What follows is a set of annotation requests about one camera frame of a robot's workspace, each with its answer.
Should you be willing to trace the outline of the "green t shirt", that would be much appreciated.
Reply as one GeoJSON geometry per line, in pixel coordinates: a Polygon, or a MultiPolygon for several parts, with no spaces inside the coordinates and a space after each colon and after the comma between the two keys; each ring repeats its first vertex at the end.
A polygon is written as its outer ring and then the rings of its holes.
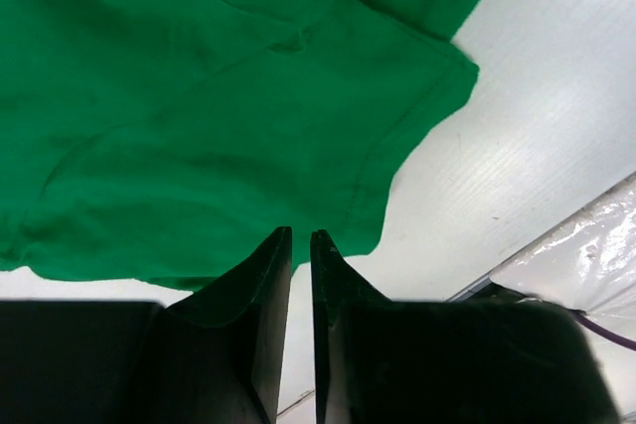
{"type": "Polygon", "coordinates": [[[479,0],[1,0],[1,267],[196,290],[275,228],[378,245],[479,0]]]}

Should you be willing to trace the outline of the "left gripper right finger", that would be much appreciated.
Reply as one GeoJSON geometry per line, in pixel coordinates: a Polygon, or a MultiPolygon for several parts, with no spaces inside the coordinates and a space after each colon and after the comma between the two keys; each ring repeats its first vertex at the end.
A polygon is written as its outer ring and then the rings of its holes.
{"type": "Polygon", "coordinates": [[[311,238],[320,423],[615,423],[569,312],[542,302],[394,301],[311,238]]]}

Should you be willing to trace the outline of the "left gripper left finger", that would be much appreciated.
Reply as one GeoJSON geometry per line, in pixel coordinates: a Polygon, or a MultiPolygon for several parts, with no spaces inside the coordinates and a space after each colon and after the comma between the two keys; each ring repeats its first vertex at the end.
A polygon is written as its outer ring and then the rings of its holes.
{"type": "Polygon", "coordinates": [[[292,231],[171,305],[5,300],[5,423],[272,423],[292,231]]]}

